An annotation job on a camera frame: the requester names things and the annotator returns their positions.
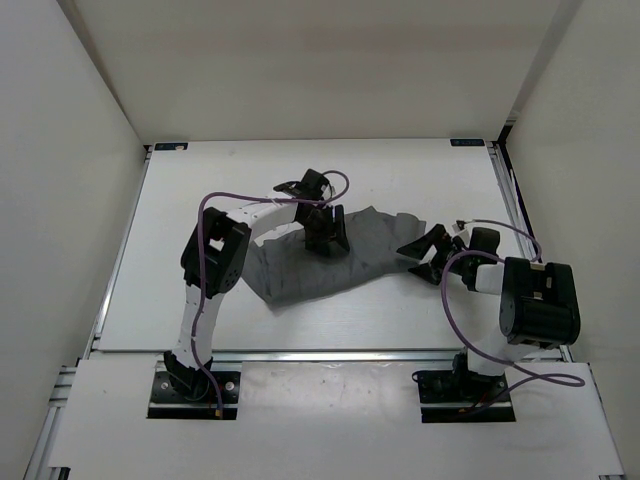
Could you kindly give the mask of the grey pleated skirt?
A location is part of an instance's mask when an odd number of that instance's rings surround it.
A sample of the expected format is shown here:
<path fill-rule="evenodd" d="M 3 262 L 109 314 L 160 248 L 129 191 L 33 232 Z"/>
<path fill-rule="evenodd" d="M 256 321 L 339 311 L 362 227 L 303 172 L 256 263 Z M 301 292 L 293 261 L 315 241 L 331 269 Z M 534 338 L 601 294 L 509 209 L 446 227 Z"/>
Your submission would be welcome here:
<path fill-rule="evenodd" d="M 425 221 L 370 206 L 347 214 L 345 223 L 350 250 L 333 244 L 328 257 L 305 249 L 301 229 L 251 243 L 242 280 L 266 304 L 280 307 L 334 295 L 416 264 L 397 249 L 421 237 Z"/>

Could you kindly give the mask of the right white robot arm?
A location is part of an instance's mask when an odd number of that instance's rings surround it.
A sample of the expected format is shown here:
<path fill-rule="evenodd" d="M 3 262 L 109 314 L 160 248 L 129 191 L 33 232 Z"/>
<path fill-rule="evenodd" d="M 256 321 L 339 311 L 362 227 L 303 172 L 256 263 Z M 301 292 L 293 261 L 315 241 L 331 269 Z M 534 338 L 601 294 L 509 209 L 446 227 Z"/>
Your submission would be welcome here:
<path fill-rule="evenodd" d="M 498 255 L 502 223 L 472 220 L 470 236 L 459 221 L 455 234 L 435 225 L 426 234 L 398 248 L 398 254 L 419 260 L 411 273 L 439 287 L 449 325 L 464 348 L 450 371 L 436 379 L 439 390 L 450 389 L 470 400 L 484 387 L 496 385 L 508 368 L 536 351 L 572 345 L 581 318 L 570 266 Z M 499 312 L 494 328 L 477 344 L 465 337 L 449 305 L 448 279 L 459 276 L 468 291 L 495 295 Z"/>

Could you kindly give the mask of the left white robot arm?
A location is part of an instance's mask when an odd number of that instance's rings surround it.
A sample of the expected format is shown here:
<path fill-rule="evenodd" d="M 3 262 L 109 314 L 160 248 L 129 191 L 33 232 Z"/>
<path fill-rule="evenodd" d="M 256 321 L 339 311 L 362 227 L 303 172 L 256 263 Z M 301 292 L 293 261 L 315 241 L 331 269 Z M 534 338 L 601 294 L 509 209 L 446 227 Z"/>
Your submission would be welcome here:
<path fill-rule="evenodd" d="M 181 255 L 185 307 L 176 346 L 163 354 L 172 387 L 188 401 L 210 391 L 222 402 L 211 372 L 212 340 L 224 296 L 239 281 L 251 242 L 280 226 L 303 228 L 304 248 L 321 258 L 350 251 L 344 207 L 350 187 L 338 170 L 309 169 L 267 196 L 212 192 L 200 201 L 197 223 Z"/>

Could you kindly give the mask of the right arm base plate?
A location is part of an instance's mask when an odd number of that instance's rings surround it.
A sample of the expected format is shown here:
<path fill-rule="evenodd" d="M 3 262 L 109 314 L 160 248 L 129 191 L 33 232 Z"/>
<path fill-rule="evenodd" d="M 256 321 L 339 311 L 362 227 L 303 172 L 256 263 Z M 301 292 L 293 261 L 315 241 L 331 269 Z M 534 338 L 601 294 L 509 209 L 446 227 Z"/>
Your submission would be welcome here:
<path fill-rule="evenodd" d="M 454 357 L 449 370 L 418 370 L 412 380 L 418 386 L 423 423 L 516 421 L 506 376 L 471 372 L 465 353 Z"/>

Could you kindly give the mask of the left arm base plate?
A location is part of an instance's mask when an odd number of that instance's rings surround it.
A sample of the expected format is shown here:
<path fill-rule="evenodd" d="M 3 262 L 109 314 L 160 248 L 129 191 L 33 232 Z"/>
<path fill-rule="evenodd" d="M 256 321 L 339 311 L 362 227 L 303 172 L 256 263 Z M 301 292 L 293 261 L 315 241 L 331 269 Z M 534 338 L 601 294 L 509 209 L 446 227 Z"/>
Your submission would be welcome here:
<path fill-rule="evenodd" d="M 241 392 L 241 372 L 217 370 L 211 374 L 220 390 L 222 408 L 219 408 L 217 391 L 209 377 L 198 373 L 195 386 L 187 386 L 167 371 L 162 362 L 157 362 L 150 389 L 147 417 L 170 420 L 236 420 Z"/>

